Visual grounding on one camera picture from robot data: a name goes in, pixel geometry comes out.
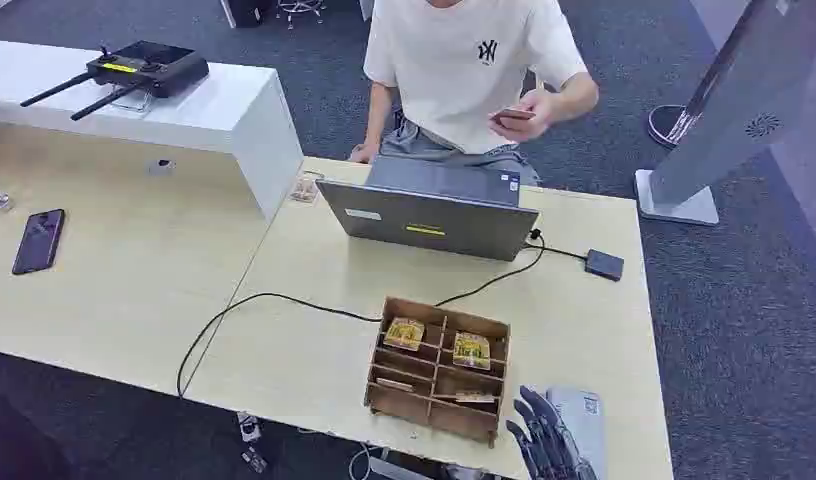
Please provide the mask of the person's left hand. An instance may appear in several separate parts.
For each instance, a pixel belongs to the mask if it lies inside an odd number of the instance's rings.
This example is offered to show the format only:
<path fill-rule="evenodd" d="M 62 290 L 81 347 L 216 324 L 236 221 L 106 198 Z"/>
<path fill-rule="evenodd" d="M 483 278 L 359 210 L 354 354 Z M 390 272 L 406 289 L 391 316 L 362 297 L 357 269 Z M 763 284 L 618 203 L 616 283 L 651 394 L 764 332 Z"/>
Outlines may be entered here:
<path fill-rule="evenodd" d="M 490 116 L 489 128 L 503 138 L 523 143 L 543 135 L 555 121 L 560 95 L 542 89 L 527 92 L 514 106 Z"/>

